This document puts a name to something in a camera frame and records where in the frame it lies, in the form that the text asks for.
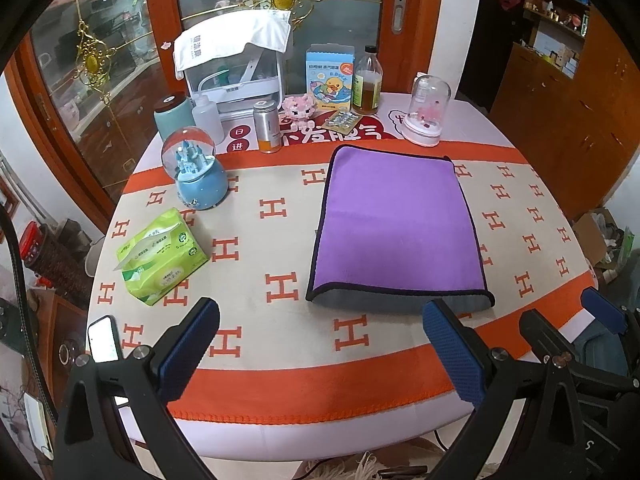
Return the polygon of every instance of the orange stitched edge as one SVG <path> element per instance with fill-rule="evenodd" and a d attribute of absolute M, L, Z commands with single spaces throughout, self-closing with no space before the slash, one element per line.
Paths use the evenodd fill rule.
<path fill-rule="evenodd" d="M 487 346 L 514 357 L 530 350 L 520 336 L 520 314 L 536 308 L 555 327 L 581 309 L 591 274 L 565 283 L 530 305 L 478 327 Z M 183 420 L 242 424 L 310 424 L 369 415 L 429 399 L 452 389 L 433 347 L 423 345 L 356 362 L 289 370 L 198 368 L 169 411 Z"/>
<path fill-rule="evenodd" d="M 271 154 L 261 153 L 258 150 L 221 153 L 218 155 L 218 159 L 226 170 L 293 166 L 298 164 L 325 164 L 331 160 L 333 152 L 340 144 L 352 144 L 353 142 L 364 148 L 406 153 L 408 155 L 448 156 L 452 160 L 485 160 L 527 164 L 525 158 L 516 148 L 452 140 L 443 140 L 433 148 L 424 148 L 400 139 L 296 144 L 295 146 L 285 146 L 279 152 Z M 157 186 L 168 186 L 173 182 L 164 168 L 153 168 L 131 175 L 122 192 L 123 194 L 134 193 Z"/>

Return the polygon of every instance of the white towel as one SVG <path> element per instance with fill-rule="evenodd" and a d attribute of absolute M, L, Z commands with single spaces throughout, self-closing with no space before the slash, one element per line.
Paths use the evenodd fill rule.
<path fill-rule="evenodd" d="M 211 59 L 240 54 L 247 43 L 284 53 L 290 16 L 290 10 L 238 10 L 197 23 L 175 40 L 176 77 L 182 79 L 184 70 Z"/>

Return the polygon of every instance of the green tissue package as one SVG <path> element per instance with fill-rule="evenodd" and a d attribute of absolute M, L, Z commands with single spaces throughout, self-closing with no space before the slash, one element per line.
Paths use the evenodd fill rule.
<path fill-rule="evenodd" d="M 207 261 L 174 207 L 162 213 L 116 252 L 129 293 L 148 305 Z"/>

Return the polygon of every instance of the snow globe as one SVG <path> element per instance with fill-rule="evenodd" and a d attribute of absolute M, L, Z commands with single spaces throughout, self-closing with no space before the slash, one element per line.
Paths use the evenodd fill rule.
<path fill-rule="evenodd" d="M 440 142 L 442 121 L 451 99 L 451 88 L 439 77 L 423 75 L 414 82 L 409 113 L 402 122 L 405 139 L 420 146 Z"/>
<path fill-rule="evenodd" d="M 162 165 L 175 180 L 185 206 L 208 209 L 226 195 L 229 184 L 213 141 L 196 126 L 185 126 L 167 137 L 162 145 Z"/>

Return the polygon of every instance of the round table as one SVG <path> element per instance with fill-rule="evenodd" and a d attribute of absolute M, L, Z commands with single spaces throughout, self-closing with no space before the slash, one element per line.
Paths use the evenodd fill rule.
<path fill-rule="evenodd" d="M 207 211 L 178 200 L 160 167 L 159 137 L 146 150 L 106 235 L 89 322 L 113 315 L 127 355 L 139 344 L 153 345 L 201 296 L 218 302 L 220 330 L 182 398 L 168 405 L 199 455 L 340 456 L 402 442 L 472 411 L 452 390 L 419 316 L 344 312 L 304 299 L 326 168 L 339 143 L 453 160 L 496 298 L 493 308 L 462 322 L 489 346 L 527 358 L 518 333 L 526 308 L 538 309 L 570 340 L 593 319 L 579 301 L 594 283 L 593 271 L 522 155 L 487 118 L 457 101 L 450 103 L 442 142 L 414 146 L 398 133 L 409 99 L 384 94 L 377 116 L 347 136 L 318 126 L 291 132 L 283 121 L 286 146 L 272 155 L 256 150 L 251 120 L 226 124 L 228 138 L 216 151 L 230 193 Z M 113 270 L 115 252 L 171 207 L 182 212 L 210 259 L 146 306 Z M 129 436 L 144 441 L 130 409 L 120 413 Z"/>

